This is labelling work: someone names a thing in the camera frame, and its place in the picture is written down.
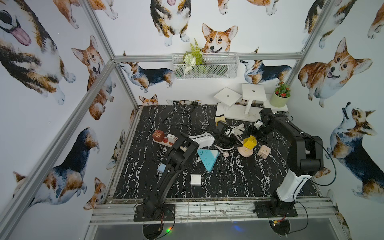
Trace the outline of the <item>light blue plug adapter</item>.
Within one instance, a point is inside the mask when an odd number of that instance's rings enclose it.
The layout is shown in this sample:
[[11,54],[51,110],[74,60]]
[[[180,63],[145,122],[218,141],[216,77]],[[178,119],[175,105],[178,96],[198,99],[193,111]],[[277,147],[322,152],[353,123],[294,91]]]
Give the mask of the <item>light blue plug adapter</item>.
[[160,164],[159,167],[158,167],[158,172],[159,173],[164,173],[166,169],[166,165],[165,164]]

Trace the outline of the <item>beige cube socket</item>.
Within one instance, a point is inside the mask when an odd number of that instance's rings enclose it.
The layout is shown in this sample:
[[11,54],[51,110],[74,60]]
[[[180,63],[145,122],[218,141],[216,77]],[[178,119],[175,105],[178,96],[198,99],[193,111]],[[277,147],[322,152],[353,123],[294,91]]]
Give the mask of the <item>beige cube socket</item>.
[[271,148],[266,145],[262,145],[257,153],[257,156],[261,157],[262,159],[266,159],[270,155],[271,151]]

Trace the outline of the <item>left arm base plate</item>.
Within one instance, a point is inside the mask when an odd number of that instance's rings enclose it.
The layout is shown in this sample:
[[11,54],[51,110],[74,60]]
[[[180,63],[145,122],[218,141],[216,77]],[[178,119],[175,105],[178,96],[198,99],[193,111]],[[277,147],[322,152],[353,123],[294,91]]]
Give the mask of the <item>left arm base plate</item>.
[[149,210],[145,205],[135,206],[134,222],[173,221],[175,219],[176,205],[165,204]]

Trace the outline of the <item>beige power strip with plugs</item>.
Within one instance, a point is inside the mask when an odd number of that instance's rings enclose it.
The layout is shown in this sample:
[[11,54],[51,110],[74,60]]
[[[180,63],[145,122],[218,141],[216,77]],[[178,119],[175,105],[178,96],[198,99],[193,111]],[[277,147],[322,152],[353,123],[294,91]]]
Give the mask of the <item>beige power strip with plugs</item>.
[[160,144],[160,145],[163,145],[163,146],[166,146],[166,147],[172,147],[175,142],[177,141],[178,137],[176,137],[175,135],[172,135],[172,134],[165,134],[165,138],[163,139],[162,142],[156,142],[153,140],[153,142],[157,143],[157,144]]

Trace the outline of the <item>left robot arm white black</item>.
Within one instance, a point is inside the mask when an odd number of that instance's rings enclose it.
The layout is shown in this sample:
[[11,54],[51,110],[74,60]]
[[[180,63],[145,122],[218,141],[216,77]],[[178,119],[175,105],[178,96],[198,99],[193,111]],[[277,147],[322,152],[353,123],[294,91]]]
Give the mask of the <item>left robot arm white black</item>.
[[222,144],[228,149],[238,147],[241,143],[240,136],[244,131],[244,124],[231,127],[227,123],[219,121],[214,129],[200,135],[182,134],[168,149],[165,170],[156,188],[145,195],[142,203],[143,212],[150,218],[154,218],[162,212],[167,194],[175,179],[195,159],[198,150],[214,144]]

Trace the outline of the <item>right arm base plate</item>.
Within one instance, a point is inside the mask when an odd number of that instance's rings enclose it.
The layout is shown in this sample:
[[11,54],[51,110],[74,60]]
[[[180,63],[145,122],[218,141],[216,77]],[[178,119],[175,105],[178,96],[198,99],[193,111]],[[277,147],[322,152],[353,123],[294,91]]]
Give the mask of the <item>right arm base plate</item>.
[[298,213],[294,202],[254,202],[254,213],[258,218],[297,217]]

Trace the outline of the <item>teal triangular power strip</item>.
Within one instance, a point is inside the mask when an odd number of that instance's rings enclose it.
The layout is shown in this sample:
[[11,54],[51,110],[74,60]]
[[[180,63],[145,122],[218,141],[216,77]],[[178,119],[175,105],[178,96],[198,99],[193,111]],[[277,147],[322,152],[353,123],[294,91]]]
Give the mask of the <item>teal triangular power strip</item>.
[[199,149],[197,153],[206,170],[211,172],[219,156],[219,151]]

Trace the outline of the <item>yellow cube socket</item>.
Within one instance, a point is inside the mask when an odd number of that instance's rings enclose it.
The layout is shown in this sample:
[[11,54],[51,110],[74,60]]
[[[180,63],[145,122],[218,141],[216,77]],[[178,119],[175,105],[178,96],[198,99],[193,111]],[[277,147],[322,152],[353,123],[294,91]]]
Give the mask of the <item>yellow cube socket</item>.
[[250,135],[248,138],[245,138],[243,141],[243,146],[250,150],[252,150],[257,144],[257,139],[252,135]]

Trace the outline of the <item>white square plug adapter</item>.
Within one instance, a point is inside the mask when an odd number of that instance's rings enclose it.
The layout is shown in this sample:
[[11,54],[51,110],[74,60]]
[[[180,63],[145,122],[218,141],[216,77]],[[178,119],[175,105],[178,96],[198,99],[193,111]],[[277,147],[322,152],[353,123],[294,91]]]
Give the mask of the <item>white square plug adapter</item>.
[[191,181],[190,184],[191,186],[201,186],[202,182],[202,176],[201,175],[191,175]]

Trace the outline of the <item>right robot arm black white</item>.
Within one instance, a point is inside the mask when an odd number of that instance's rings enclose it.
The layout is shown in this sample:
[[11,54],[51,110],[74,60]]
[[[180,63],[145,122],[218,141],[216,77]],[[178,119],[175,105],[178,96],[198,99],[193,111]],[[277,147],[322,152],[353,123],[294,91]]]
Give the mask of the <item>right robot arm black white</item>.
[[280,216],[293,208],[295,197],[303,185],[324,167],[323,142],[319,137],[305,134],[285,114],[264,108],[260,111],[260,119],[256,121],[252,134],[256,139],[266,142],[273,131],[279,132],[290,142],[286,160],[288,172],[271,199],[271,211]]

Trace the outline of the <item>dark red cube plug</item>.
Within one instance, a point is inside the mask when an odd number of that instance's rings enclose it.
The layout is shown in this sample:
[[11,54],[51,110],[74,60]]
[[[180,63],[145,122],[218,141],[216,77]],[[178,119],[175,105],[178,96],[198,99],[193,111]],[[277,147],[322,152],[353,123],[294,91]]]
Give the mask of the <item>dark red cube plug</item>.
[[156,142],[162,142],[165,138],[165,133],[161,130],[155,130],[152,134],[153,140]]

